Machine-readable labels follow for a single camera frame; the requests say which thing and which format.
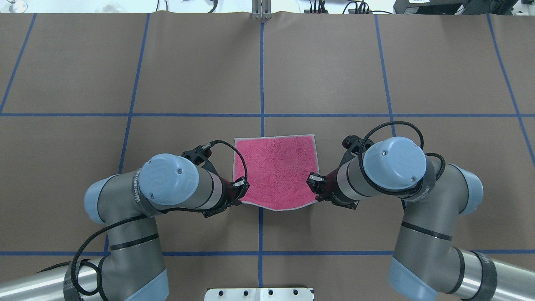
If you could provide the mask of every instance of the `metal clamp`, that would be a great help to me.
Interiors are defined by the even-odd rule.
[[[251,16],[258,20],[271,19],[271,0],[253,0]]]

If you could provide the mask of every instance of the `light blue joint cap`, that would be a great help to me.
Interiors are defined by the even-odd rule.
[[[426,168],[423,150],[405,137],[388,138],[364,153],[366,174],[384,189],[407,189],[423,178]]]
[[[414,301],[434,301],[438,292],[392,257],[388,283],[398,293]]]
[[[473,173],[464,170],[457,165],[450,165],[458,169],[462,173],[464,180],[467,182],[468,202],[467,206],[464,208],[464,210],[462,210],[460,214],[469,215],[476,211],[477,206],[479,206],[479,204],[481,204],[481,201],[483,201],[483,184],[481,183],[481,180]]]
[[[144,287],[140,288],[125,301],[164,301],[169,296],[169,281],[167,269],[154,277]]]
[[[89,218],[95,223],[104,224],[104,221],[98,214],[98,198],[100,197],[100,192],[102,191],[104,185],[106,185],[106,183],[114,176],[118,175],[113,175],[109,178],[93,183],[93,185],[87,189],[86,195],[83,198],[83,207],[85,208],[87,214],[89,214]]]
[[[141,193],[157,204],[178,205],[193,195],[199,184],[197,166],[171,154],[152,157],[139,174]]]

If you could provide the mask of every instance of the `metal bracket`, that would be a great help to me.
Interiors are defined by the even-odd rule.
[[[209,289],[204,301],[314,301],[313,288]]]
[[[271,0],[253,0],[251,16],[258,20],[271,19]]]

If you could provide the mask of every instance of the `brown table surface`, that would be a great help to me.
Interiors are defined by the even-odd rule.
[[[315,134],[325,174],[345,136],[388,120],[413,122],[427,152],[483,182],[454,245],[535,269],[533,28],[533,17],[486,15],[2,14],[0,282],[70,260],[100,228],[86,189],[155,154]],[[231,151],[213,151],[231,178]],[[402,215],[396,198],[377,197],[356,211],[159,217],[168,300],[293,285],[317,300],[404,300],[387,283]]]

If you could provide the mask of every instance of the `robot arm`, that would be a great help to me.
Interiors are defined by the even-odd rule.
[[[434,182],[429,175],[440,173],[441,163],[412,141],[393,137],[373,144],[368,137],[348,137],[343,143],[346,154],[362,157],[363,168],[360,158],[345,156],[332,173],[311,173],[307,183],[317,200],[351,209],[381,194],[366,177],[379,190],[406,200],[388,277],[397,292],[417,301],[434,300],[438,292],[470,301],[535,300],[534,272],[452,246],[458,215],[472,213],[483,198],[477,176],[444,164]]]
[[[89,262],[75,257],[76,283],[71,265],[58,267],[0,285],[0,299],[80,301],[81,288],[84,301],[165,300],[169,286],[154,217],[174,210],[208,217],[239,205],[248,188],[245,177],[229,182],[218,176],[208,160],[215,144],[183,156],[159,154],[137,171],[93,184],[84,199],[89,217],[106,228],[120,224],[108,231],[111,254]],[[202,168],[196,165],[203,162]],[[98,269],[90,268],[92,264]]]

